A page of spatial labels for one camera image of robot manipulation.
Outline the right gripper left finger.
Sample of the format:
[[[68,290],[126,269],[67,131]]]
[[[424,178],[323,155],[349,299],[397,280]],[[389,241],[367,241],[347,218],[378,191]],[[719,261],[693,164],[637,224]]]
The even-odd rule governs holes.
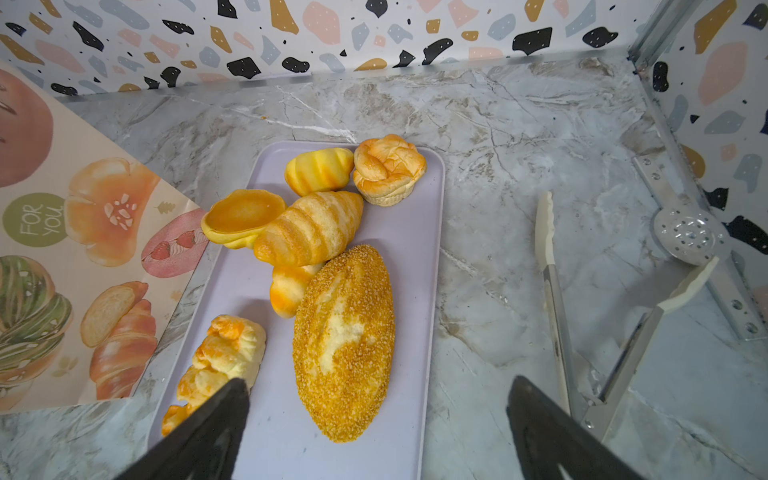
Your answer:
[[[241,378],[230,380],[120,479],[230,479],[249,411]]]

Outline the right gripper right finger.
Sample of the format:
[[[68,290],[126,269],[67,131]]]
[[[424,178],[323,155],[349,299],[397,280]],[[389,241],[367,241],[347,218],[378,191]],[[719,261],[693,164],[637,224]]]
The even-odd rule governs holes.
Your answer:
[[[506,412],[526,479],[640,477],[522,375],[514,378]]]

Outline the steel tongs white tips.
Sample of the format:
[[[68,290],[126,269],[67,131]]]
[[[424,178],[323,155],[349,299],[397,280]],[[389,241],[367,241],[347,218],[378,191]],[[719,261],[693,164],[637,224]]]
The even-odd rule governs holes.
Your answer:
[[[652,231],[658,211],[642,215],[637,225],[621,221],[603,233],[582,232],[577,237],[585,244],[579,247],[565,237],[577,227],[578,215],[556,213],[548,190],[537,201],[534,249],[559,402],[599,440],[662,318],[690,302],[719,263],[713,258],[696,267],[670,255]],[[557,225],[564,232],[557,232]]]

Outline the large sesame oval bread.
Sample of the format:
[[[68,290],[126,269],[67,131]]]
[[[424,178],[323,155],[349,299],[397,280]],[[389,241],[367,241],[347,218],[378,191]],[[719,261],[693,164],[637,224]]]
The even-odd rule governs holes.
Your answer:
[[[329,261],[310,281],[294,321],[298,395],[335,443],[359,438],[390,380],[396,324],[390,276],[371,245]]]

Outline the printed paper bread bag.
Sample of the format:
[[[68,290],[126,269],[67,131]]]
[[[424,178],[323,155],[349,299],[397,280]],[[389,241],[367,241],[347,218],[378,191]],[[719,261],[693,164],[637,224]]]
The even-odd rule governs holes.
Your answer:
[[[1,67],[1,410],[132,395],[208,244],[203,210]]]

